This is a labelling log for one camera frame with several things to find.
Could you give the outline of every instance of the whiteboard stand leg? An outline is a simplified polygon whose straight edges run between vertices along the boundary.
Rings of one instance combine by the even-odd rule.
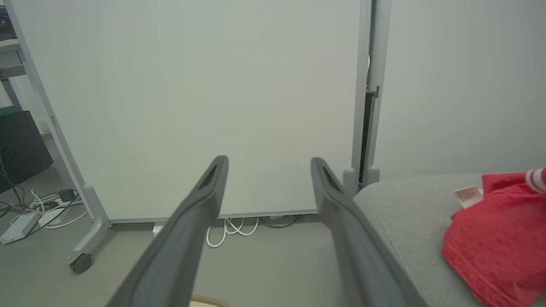
[[[351,198],[357,195],[358,179],[354,168],[347,168],[343,171],[343,188]]]
[[[104,211],[104,208],[102,207],[102,204],[100,203],[99,198],[95,193],[95,189],[93,189],[92,186],[84,185],[81,192],[84,194],[84,197],[88,202],[87,205],[89,207],[89,210],[93,213],[94,221],[89,232],[76,244],[76,246],[67,256],[66,264],[73,264],[74,262],[79,260],[80,256],[85,255],[86,258],[89,258],[89,265],[91,265],[91,255],[83,254],[83,252],[91,244],[93,244],[93,242],[95,242],[95,240],[97,240],[98,237],[103,234],[106,229],[108,229],[108,227],[110,227],[110,220],[108,219],[106,211]]]
[[[379,166],[372,165],[367,170],[366,186],[376,182],[379,182]]]

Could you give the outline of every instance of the caster wheel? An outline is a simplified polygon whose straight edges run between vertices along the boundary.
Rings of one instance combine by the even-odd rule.
[[[74,273],[81,274],[91,267],[91,255],[83,253],[69,266]]]

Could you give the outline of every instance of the black cable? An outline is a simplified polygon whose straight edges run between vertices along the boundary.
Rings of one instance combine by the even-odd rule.
[[[79,205],[81,205],[81,204],[77,204],[77,205],[73,205],[73,204],[72,204],[72,203],[78,198],[78,195],[79,195],[79,194],[77,194],[77,195],[74,197],[74,199],[72,199],[72,200],[70,201],[70,203],[68,203],[68,205],[66,206],[65,210],[66,210],[68,207],[79,206]],[[55,218],[51,219],[49,222],[47,222],[45,225],[43,225],[42,227],[38,228],[37,230],[35,230],[35,231],[29,233],[28,235],[26,235],[25,238],[28,238],[28,237],[32,236],[33,234],[35,234],[36,232],[38,232],[38,231],[44,229],[45,226],[49,225],[49,223],[51,223]]]
[[[0,212],[3,212],[3,213],[0,215],[0,219],[2,218],[2,216],[6,215],[6,214],[9,212],[9,209],[10,209],[10,207],[7,207],[7,208],[5,208],[5,209],[0,210]]]
[[[288,226],[291,226],[292,224],[296,223],[299,219],[303,218],[305,215],[298,215],[294,218],[294,220],[286,225],[281,225],[281,226],[276,226],[276,225],[271,225],[269,223],[266,223],[261,217],[259,217],[260,219],[260,222],[262,222],[262,224],[266,225],[267,227],[269,228],[286,228]]]
[[[4,205],[7,205],[8,207],[11,207],[12,205],[8,204],[8,203],[5,203],[5,202],[0,202],[0,204],[4,204]]]
[[[47,194],[47,195],[41,196],[39,199],[42,200],[42,199],[44,199],[44,198],[46,198],[46,197],[48,197],[48,196],[51,196],[51,195],[58,195],[58,193],[49,193],[49,194]],[[30,208],[30,205],[31,205],[33,202],[35,202],[35,201],[36,201],[36,199],[33,200],[33,201],[31,201],[30,203],[28,203],[28,205],[25,205],[25,206],[26,206],[27,208]]]
[[[0,167],[2,168],[2,171],[4,172],[2,175],[5,177],[6,181],[11,185],[11,189],[15,193],[15,196],[17,196],[17,199],[19,200],[19,205],[21,205],[21,209],[25,209],[25,189],[22,187],[19,187],[23,190],[23,200],[21,200],[21,197],[19,196],[19,193],[17,193],[17,190],[15,189],[15,184],[9,179],[8,172],[5,171],[4,167],[4,161],[2,161],[2,153],[0,152]]]

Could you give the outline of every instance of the white wall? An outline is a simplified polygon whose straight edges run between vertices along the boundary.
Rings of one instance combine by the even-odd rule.
[[[10,107],[13,103],[9,99],[8,93],[6,93],[5,88],[0,84],[0,108]]]
[[[44,106],[28,81],[28,77],[26,75],[17,76],[10,78],[9,81],[23,110],[31,112],[32,119],[34,119],[40,133],[49,133]]]
[[[546,2],[392,0],[381,179],[546,165]]]

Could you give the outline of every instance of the striped fabric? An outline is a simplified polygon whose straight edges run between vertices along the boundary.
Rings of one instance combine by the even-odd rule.
[[[525,182],[533,191],[546,194],[546,169],[534,169],[527,172]]]

